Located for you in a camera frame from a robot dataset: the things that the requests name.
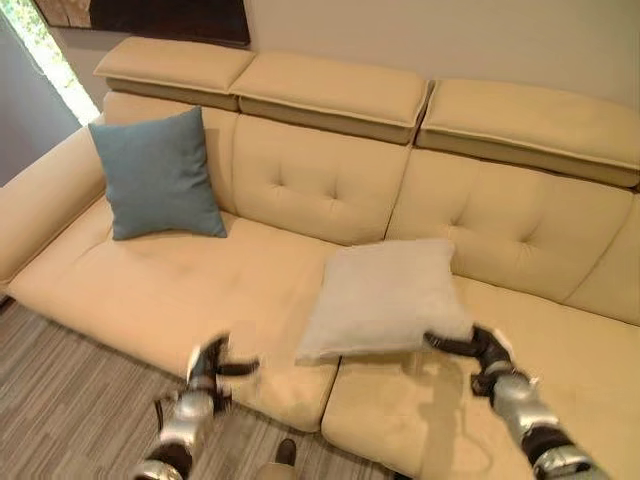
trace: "gray carpet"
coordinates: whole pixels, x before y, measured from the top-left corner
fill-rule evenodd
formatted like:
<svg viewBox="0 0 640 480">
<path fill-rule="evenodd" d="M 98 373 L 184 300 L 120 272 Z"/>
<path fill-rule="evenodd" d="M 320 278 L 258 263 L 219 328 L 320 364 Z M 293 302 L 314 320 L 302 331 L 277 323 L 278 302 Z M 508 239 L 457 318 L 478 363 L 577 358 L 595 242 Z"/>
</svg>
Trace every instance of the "gray carpet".
<svg viewBox="0 0 640 480">
<path fill-rule="evenodd" d="M 16 303 L 0 312 L 0 477 L 127 478 L 156 433 L 152 399 L 179 383 Z M 302 480 L 382 480 L 380 466 L 234 406 L 192 479 L 253 479 L 280 440 Z"/>
</svg>

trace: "shoe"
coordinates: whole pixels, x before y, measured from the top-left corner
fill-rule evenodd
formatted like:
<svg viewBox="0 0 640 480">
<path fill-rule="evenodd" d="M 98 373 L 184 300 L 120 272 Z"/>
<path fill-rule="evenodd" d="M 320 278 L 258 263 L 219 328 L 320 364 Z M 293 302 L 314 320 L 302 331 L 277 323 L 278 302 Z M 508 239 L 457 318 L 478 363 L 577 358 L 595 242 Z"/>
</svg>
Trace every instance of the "shoe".
<svg viewBox="0 0 640 480">
<path fill-rule="evenodd" d="M 278 451 L 276 452 L 276 463 L 291 465 L 293 467 L 296 463 L 296 450 L 296 442 L 290 438 L 285 438 L 280 442 L 280 446 L 278 446 Z"/>
</svg>

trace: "sofa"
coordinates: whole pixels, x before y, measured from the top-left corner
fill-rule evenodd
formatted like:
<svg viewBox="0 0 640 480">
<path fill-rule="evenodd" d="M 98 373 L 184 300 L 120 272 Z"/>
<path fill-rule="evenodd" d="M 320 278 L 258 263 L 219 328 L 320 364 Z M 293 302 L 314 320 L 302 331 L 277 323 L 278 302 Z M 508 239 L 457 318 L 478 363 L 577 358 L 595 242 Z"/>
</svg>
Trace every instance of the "sofa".
<svg viewBox="0 0 640 480">
<path fill-rule="evenodd" d="M 184 376 L 228 331 L 261 359 L 234 399 L 421 479 L 529 478 L 469 375 L 435 351 L 295 362 L 338 248 L 447 237 L 475 322 L 498 328 L 569 433 L 640 476 L 640 117 L 570 92 L 288 52 L 130 37 L 96 120 L 203 106 L 228 238 L 113 241 L 81 128 L 0 192 L 0 293 Z"/>
</svg>

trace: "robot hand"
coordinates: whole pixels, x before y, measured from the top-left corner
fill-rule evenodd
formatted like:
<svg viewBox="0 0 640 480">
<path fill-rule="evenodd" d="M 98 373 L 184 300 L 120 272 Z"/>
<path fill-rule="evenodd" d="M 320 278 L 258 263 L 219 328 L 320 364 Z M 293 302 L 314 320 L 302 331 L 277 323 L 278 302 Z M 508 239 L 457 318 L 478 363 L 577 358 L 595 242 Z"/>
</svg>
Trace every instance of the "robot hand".
<svg viewBox="0 0 640 480">
<path fill-rule="evenodd" d="M 471 390 L 476 396 L 489 397 L 538 480 L 609 478 L 564 433 L 558 418 L 540 400 L 535 383 L 516 368 L 509 351 L 492 332 L 476 325 L 469 342 L 430 332 L 424 334 L 424 340 L 445 353 L 478 360 L 480 373 L 471 376 Z"/>
<path fill-rule="evenodd" d="M 187 384 L 169 398 L 176 405 L 164 425 L 161 400 L 155 403 L 159 434 L 151 453 L 133 471 L 134 480 L 186 480 L 213 429 L 214 416 L 231 404 L 231 393 L 218 376 L 244 376 L 256 371 L 258 360 L 225 363 L 229 335 L 222 335 L 191 355 Z"/>
</svg>

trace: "white wall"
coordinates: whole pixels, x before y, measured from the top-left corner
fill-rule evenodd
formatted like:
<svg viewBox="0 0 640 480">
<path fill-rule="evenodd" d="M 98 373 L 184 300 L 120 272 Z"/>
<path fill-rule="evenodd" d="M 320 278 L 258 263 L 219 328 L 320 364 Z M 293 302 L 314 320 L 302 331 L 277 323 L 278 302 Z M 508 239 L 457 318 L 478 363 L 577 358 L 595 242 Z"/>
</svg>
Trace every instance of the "white wall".
<svg viewBox="0 0 640 480">
<path fill-rule="evenodd" d="M 245 0 L 252 47 L 572 90 L 640 108 L 638 0 Z M 121 34 L 56 38 L 91 72 Z"/>
</svg>

